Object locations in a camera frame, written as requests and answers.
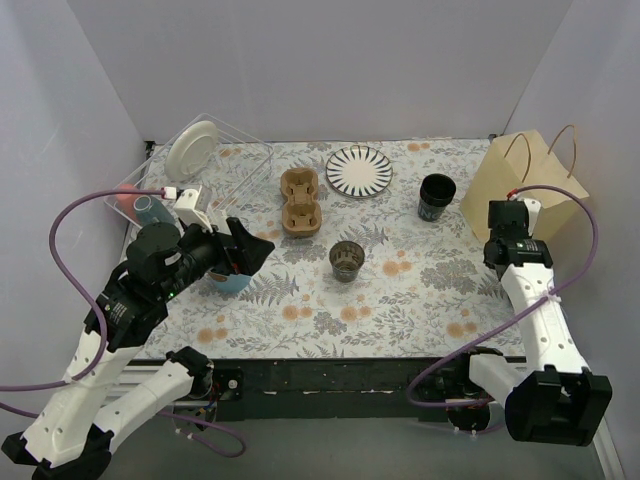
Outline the black takeout coffee cup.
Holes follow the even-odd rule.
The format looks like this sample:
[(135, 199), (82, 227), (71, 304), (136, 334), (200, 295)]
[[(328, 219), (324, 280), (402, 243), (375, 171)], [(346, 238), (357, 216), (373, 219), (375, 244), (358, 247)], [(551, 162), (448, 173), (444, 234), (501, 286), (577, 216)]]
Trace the black takeout coffee cup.
[(334, 277), (342, 283), (350, 283), (364, 264), (365, 252), (361, 245), (353, 241), (339, 241), (329, 252), (329, 261)]

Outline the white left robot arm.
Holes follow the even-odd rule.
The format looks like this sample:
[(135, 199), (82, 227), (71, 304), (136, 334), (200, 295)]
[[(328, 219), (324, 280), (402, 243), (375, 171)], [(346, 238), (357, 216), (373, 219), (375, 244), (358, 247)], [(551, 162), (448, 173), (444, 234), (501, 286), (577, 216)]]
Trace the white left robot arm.
[(112, 272), (96, 303), (106, 324), (85, 319), (63, 387), (23, 432), (9, 435), (1, 450), (15, 464), (34, 467), (36, 479), (97, 479), (113, 453), (137, 428), (175, 400), (205, 398), (213, 386), (213, 363), (184, 347), (162, 368), (116, 401), (105, 400), (152, 331), (168, 316), (167, 304), (208, 273), (257, 273), (275, 246), (251, 235), (230, 217), (229, 231), (192, 224), (143, 227)]

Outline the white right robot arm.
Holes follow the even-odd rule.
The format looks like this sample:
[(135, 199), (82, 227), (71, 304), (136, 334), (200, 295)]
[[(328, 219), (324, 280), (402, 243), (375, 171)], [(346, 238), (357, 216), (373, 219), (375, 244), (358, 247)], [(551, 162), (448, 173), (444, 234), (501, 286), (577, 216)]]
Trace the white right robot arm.
[(553, 261), (533, 238), (540, 212), (535, 200), (493, 200), (484, 263), (494, 270), (515, 313), (521, 315), (526, 370), (517, 371), (494, 353), (474, 353), (452, 373), (454, 389), (475, 397), (484, 389), (504, 409), (516, 441), (587, 446), (612, 398), (604, 375), (591, 372), (573, 342), (553, 293)]

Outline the light blue straw cup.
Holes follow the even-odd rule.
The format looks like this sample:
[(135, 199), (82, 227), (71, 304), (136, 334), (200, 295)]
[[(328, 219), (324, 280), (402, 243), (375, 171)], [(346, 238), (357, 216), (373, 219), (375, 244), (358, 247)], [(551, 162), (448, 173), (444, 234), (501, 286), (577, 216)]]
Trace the light blue straw cup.
[(214, 272), (208, 273), (209, 278), (217, 290), (228, 294), (237, 294), (244, 290), (252, 277), (244, 274), (221, 275)]

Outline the brown cardboard cup carrier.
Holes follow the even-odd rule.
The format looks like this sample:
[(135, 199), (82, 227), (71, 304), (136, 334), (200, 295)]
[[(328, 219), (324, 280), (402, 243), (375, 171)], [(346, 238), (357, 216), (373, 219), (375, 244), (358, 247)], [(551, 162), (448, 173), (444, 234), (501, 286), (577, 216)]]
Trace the brown cardboard cup carrier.
[(281, 175), (280, 191), (284, 199), (281, 217), (284, 231), (297, 238), (316, 234), (322, 225), (317, 173), (310, 168), (289, 169)]

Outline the dark teal cup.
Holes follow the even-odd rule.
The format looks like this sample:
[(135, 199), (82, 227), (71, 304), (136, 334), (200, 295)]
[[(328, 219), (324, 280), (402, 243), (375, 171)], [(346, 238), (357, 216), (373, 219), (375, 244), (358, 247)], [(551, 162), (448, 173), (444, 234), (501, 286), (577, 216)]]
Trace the dark teal cup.
[(138, 196), (133, 203), (133, 208), (137, 223), (140, 226), (153, 223), (175, 223), (173, 215), (155, 196)]

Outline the brown paper bag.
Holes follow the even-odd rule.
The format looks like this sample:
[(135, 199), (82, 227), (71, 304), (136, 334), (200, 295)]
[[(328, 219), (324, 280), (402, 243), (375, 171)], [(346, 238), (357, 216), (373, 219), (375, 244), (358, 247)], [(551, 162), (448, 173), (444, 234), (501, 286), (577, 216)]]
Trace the brown paper bag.
[[(581, 200), (589, 198), (573, 175), (573, 169), (561, 164), (553, 146), (547, 144), (538, 131), (497, 137), (491, 142), (460, 206), (480, 242), (489, 239), (489, 202), (504, 200), (512, 190), (530, 185), (555, 186)], [(551, 240), (579, 210), (576, 202), (555, 191), (531, 190), (524, 195), (542, 206), (533, 235), (543, 241)]]

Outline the pink cup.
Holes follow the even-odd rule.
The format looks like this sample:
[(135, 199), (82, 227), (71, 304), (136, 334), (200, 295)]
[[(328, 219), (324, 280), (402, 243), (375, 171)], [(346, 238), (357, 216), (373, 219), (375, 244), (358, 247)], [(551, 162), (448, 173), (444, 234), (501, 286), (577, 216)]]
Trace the pink cup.
[(122, 184), (118, 186), (116, 194), (116, 205), (119, 211), (126, 215), (131, 221), (136, 221), (135, 201), (139, 197), (139, 189), (132, 184)]

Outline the stack of black cups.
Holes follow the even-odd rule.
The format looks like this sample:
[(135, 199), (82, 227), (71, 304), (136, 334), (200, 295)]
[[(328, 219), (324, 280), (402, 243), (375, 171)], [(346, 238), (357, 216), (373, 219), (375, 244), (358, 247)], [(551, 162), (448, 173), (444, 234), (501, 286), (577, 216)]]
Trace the stack of black cups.
[(426, 176), (419, 191), (418, 216), (428, 222), (437, 221), (456, 194), (456, 184), (444, 174)]

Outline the plain white plate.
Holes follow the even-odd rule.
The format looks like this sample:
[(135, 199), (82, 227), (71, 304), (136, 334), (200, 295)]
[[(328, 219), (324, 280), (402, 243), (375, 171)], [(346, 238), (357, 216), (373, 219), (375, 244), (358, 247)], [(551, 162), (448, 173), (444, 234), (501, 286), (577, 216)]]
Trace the plain white plate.
[(183, 182), (206, 167), (218, 145), (218, 128), (210, 120), (201, 120), (186, 128), (172, 144), (165, 162), (165, 174), (174, 182)]

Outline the floral tablecloth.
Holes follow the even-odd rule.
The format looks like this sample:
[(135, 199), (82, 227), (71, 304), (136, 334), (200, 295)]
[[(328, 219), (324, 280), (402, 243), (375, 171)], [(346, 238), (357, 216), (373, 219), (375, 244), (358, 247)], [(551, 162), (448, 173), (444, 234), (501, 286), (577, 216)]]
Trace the floral tablecloth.
[[(267, 191), (249, 207), (256, 236), (275, 250), (249, 285), (220, 292), (203, 279), (169, 306), (168, 318), (141, 357), (159, 359), (191, 346), (212, 358), (440, 357), (485, 332), (509, 356), (524, 349), (513, 311), (495, 274), (483, 263), (457, 204), (436, 222), (418, 217), (418, 190), (432, 173), (451, 177), (464, 193), (487, 149), (485, 140), (387, 141), (378, 149), (393, 178), (380, 195), (354, 200), (319, 185), (319, 232), (287, 235), (281, 225), (280, 177), (291, 168), (323, 174), (331, 142), (277, 143)], [(338, 281), (329, 261), (339, 241), (361, 245), (357, 278)]]

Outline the blue striped white plate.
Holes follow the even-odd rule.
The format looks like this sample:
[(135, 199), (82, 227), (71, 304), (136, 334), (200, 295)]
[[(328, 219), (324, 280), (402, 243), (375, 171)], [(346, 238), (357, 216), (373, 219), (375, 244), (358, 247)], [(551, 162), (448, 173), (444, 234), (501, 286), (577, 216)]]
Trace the blue striped white plate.
[(329, 185), (341, 195), (366, 199), (379, 195), (389, 186), (393, 168), (389, 158), (378, 149), (352, 145), (329, 157), (325, 175)]

